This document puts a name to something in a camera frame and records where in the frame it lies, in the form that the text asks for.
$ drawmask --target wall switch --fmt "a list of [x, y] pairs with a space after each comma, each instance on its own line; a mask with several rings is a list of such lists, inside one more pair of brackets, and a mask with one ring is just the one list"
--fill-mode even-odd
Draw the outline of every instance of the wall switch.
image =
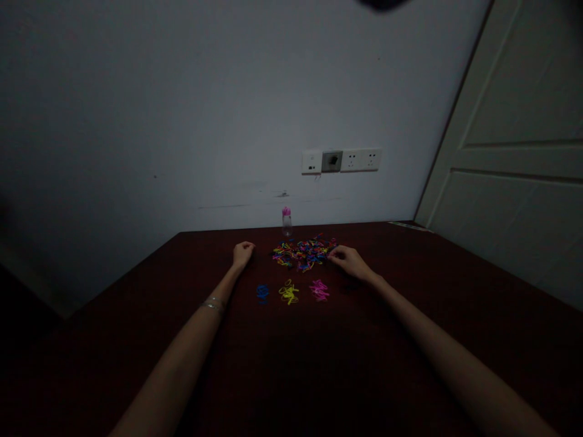
[[340, 171], [342, 165], [342, 151], [324, 152], [322, 154], [322, 173]]
[[302, 174], [320, 174], [322, 172], [322, 152], [307, 150], [302, 152]]
[[342, 165], [340, 171], [343, 173], [360, 170], [360, 157], [362, 151], [359, 149], [343, 150]]
[[377, 171], [381, 166], [382, 149], [362, 149], [360, 152], [360, 171]]

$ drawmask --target door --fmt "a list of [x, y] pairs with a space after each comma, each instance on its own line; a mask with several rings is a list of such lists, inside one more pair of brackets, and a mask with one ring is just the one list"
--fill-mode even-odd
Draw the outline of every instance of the door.
[[415, 217], [580, 310], [582, 17], [494, 1]]

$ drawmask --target rubber band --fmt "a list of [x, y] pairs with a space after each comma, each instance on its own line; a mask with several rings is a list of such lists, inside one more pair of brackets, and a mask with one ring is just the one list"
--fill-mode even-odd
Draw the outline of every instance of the rubber band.
[[328, 301], [327, 297], [330, 296], [330, 293], [326, 293], [324, 291], [327, 290], [328, 287], [325, 286], [319, 279], [313, 281], [313, 283], [314, 285], [310, 285], [310, 290], [312, 291], [312, 296], [316, 298], [316, 302]]
[[322, 234], [307, 240], [293, 243], [293, 239], [289, 242], [280, 242], [271, 253], [271, 258], [277, 260], [279, 265], [285, 266], [288, 269], [293, 268], [292, 262], [297, 262], [297, 270], [305, 273], [311, 270], [316, 264], [323, 264], [328, 258], [328, 254], [338, 246], [336, 239], [325, 241], [321, 239]]
[[259, 300], [259, 304], [260, 305], [267, 305], [267, 296], [269, 295], [269, 289], [267, 288], [266, 285], [259, 285], [257, 287], [257, 297], [260, 299]]
[[288, 305], [291, 305], [292, 303], [297, 303], [299, 299], [295, 294], [293, 294], [294, 291], [299, 290], [297, 288], [294, 288], [292, 280], [288, 279], [287, 281], [285, 281], [285, 285], [279, 289], [279, 294], [282, 295], [281, 300], [283, 300], [284, 302], [287, 300]]

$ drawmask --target dark red tabletop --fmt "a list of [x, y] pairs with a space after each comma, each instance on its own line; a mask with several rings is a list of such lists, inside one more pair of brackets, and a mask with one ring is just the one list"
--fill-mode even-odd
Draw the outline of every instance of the dark red tabletop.
[[[583, 435], [583, 314], [430, 232], [382, 222], [296, 227], [293, 237], [320, 232], [356, 247], [559, 433]], [[280, 228], [176, 235], [12, 361], [0, 380], [0, 432], [107, 435], [243, 240], [257, 248], [179, 435], [477, 434], [374, 293], [329, 263], [300, 273], [271, 259]], [[296, 304], [280, 300], [287, 279]], [[328, 302], [310, 294], [316, 279]]]

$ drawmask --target silver bracelet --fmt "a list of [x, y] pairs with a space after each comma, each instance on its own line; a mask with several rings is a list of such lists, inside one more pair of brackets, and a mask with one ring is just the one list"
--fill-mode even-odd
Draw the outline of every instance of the silver bracelet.
[[220, 303], [220, 305], [221, 305], [223, 308], [225, 308], [225, 304], [223, 303], [223, 301], [222, 301], [222, 300], [220, 300], [220, 299], [217, 299], [216, 297], [209, 297], [207, 300], [209, 300], [209, 299], [210, 299], [210, 300], [216, 300], [217, 302], [219, 302], [219, 303]]
[[214, 310], [217, 310], [219, 312], [219, 314], [222, 316], [223, 315], [223, 309], [220, 307], [217, 307], [217, 305], [213, 305], [211, 303], [208, 302], [203, 302], [200, 304], [201, 307], [208, 307], [208, 308], [212, 308]]

